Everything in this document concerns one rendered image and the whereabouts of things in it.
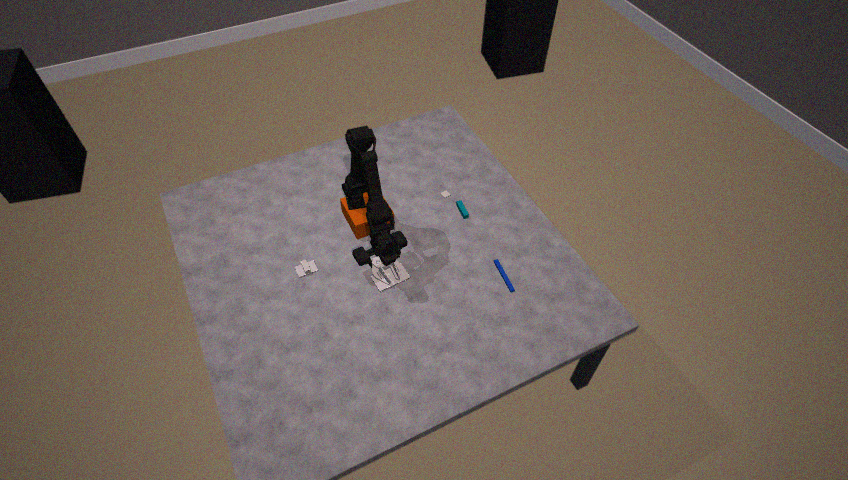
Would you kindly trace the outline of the blue flat bar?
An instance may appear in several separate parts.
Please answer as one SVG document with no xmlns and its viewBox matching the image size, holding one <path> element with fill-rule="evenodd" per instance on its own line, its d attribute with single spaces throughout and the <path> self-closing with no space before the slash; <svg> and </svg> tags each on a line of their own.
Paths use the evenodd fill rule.
<svg viewBox="0 0 848 480">
<path fill-rule="evenodd" d="M 499 273 L 501 274 L 501 276 L 502 276 L 502 278 L 503 278 L 504 282 L 506 283 L 506 285 L 507 285 L 507 287 L 508 287 L 509 291 L 510 291 L 510 292 L 514 292 L 514 291 L 515 291 L 515 289 L 514 289 L 514 287 L 512 286 L 512 284 L 511 284 L 511 282 L 510 282 L 509 278 L 507 277 L 507 275 L 506 275 L 505 271 L 503 270 L 503 268 L 502 268 L 502 266 L 501 266 L 500 262 L 498 261 L 498 259 L 497 259 L 497 260 L 494 260 L 494 264 L 496 265 L 496 267 L 497 267 L 497 269 L 498 269 Z"/>
</svg>

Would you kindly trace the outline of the teal flat bar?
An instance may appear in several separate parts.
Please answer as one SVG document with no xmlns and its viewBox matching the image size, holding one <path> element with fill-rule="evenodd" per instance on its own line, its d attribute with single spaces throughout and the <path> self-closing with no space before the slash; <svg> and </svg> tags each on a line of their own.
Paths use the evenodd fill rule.
<svg viewBox="0 0 848 480">
<path fill-rule="evenodd" d="M 468 214 L 468 212 L 467 212 L 467 210 L 466 210 L 466 208 L 465 208 L 465 206 L 463 205 L 463 203 L 462 203 L 462 201 L 461 201 L 461 200 L 460 200 L 460 201 L 456 201 L 456 206 L 458 207 L 458 209 L 459 209 L 459 211 L 460 211 L 460 213 L 461 213 L 461 215 L 462 215 L 463 219 L 469 218 L 469 214 Z"/>
</svg>

